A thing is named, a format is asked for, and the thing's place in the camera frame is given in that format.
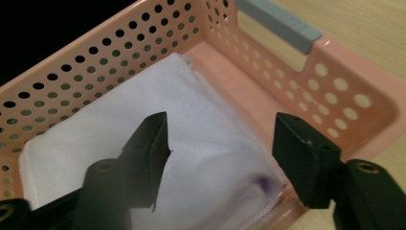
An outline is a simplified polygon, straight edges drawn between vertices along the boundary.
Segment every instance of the white cloth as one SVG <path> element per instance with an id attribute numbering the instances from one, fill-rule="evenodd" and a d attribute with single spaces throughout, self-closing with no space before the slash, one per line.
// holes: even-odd
<path id="1" fill-rule="evenodd" d="M 144 118 L 162 111 L 172 153 L 155 212 L 132 210 L 133 229 L 244 229 L 274 207 L 282 171 L 178 54 L 29 141 L 20 156 L 25 198 L 36 209 L 80 188 L 91 164 L 118 157 Z"/>

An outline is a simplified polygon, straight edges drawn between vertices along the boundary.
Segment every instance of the pink plastic basket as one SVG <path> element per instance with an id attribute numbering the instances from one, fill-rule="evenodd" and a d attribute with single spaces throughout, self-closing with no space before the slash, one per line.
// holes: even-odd
<path id="1" fill-rule="evenodd" d="M 406 129 L 405 86 L 324 35 L 296 72 L 243 32 L 235 0 L 141 0 L 0 88 L 0 199 L 23 197 L 24 144 L 172 52 L 271 149 L 276 112 L 302 117 L 343 150 L 370 159 Z M 291 186 L 256 228 L 305 211 Z"/>

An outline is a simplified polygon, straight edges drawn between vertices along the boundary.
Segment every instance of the wooden table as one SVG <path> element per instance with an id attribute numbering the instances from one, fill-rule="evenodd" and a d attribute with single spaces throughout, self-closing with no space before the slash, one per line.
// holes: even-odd
<path id="1" fill-rule="evenodd" d="M 273 0 L 272 2 L 406 83 L 406 1 Z M 406 133 L 372 161 L 384 167 L 403 191 L 406 191 Z M 328 210 L 310 210 L 288 229 L 335 229 L 332 220 L 333 207 L 334 205 L 331 205 Z"/>

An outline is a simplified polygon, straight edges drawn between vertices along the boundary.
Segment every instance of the white fabric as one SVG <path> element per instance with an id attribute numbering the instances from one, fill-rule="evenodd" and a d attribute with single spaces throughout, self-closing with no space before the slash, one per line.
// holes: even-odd
<path id="1" fill-rule="evenodd" d="M 245 229 L 274 207 L 283 184 L 276 162 L 178 54 L 29 141 L 25 198 L 36 209 L 78 189 L 91 164 L 118 157 L 144 118 L 162 111 L 172 153 L 155 212 L 132 210 L 133 229 Z"/>

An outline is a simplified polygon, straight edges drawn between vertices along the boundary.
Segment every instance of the perforated basket wall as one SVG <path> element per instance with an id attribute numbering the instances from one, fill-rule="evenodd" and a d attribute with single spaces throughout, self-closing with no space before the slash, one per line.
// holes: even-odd
<path id="1" fill-rule="evenodd" d="M 278 110 L 314 125 L 343 159 L 379 153 L 406 127 L 404 86 L 326 36 L 297 73 L 238 27 L 234 0 L 138 1 L 0 88 L 0 199 L 23 196 L 27 141 L 172 52 L 189 57 L 268 147 Z M 291 193 L 264 224 L 301 213 Z"/>

